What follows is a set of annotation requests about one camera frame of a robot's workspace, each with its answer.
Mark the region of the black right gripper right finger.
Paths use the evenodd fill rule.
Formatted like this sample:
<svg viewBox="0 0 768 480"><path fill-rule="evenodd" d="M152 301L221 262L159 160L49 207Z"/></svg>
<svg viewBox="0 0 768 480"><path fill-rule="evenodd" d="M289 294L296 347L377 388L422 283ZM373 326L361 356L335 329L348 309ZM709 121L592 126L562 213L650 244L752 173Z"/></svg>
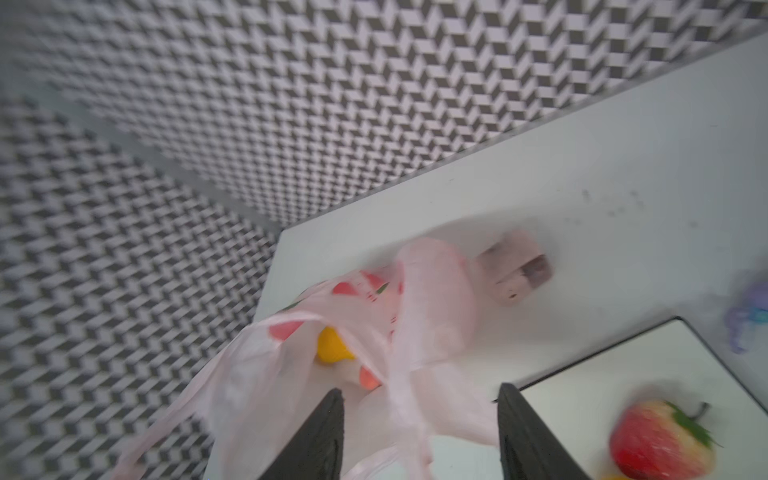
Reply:
<svg viewBox="0 0 768 480"><path fill-rule="evenodd" d="M497 421L504 479L590 479L511 383L500 386Z"/></svg>

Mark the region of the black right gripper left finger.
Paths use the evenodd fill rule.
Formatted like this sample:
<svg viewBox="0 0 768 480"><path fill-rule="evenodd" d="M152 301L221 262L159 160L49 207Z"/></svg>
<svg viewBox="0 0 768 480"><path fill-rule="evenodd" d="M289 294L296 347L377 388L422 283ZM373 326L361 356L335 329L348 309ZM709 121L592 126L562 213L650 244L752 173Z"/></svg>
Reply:
<svg viewBox="0 0 768 480"><path fill-rule="evenodd" d="M328 391L259 480L339 480L344 448L342 391Z"/></svg>

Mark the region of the fake strawberry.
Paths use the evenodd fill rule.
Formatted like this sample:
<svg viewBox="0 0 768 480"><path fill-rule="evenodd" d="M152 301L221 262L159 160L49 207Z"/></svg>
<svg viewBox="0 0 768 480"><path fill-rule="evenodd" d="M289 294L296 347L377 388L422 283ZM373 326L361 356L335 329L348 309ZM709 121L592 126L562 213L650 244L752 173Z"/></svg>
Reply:
<svg viewBox="0 0 768 480"><path fill-rule="evenodd" d="M608 443L610 456L629 479L698 479L714 471L718 443L701 425L711 405L693 414L666 400L629 406Z"/></svg>

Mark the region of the orange fake fruit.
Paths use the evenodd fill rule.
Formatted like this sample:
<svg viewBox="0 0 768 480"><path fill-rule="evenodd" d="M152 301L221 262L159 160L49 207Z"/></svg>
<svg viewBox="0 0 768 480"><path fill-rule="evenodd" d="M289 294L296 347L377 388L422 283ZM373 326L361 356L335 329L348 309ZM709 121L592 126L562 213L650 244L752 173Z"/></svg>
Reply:
<svg viewBox="0 0 768 480"><path fill-rule="evenodd" d="M366 391L372 391L381 386L381 381L364 366L359 369L358 380L360 386Z"/></svg>

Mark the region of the pink plastic bag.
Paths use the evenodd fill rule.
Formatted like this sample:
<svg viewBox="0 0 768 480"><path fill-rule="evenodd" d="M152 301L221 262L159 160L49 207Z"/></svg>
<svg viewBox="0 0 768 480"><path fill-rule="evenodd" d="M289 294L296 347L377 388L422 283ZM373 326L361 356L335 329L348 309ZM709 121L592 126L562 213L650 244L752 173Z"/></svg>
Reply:
<svg viewBox="0 0 768 480"><path fill-rule="evenodd" d="M192 417L214 437L223 478L259 477L296 432L318 338L332 328L378 381L373 399L385 413L371 431L384 445L353 460L344 477L368 479L399 462L409 478L427 479L433 436L499 443L495 408L454 362L477 319L466 258L441 240L411 241L390 265L322 281L243 328L125 446L113 477L142 477L142 455Z"/></svg>

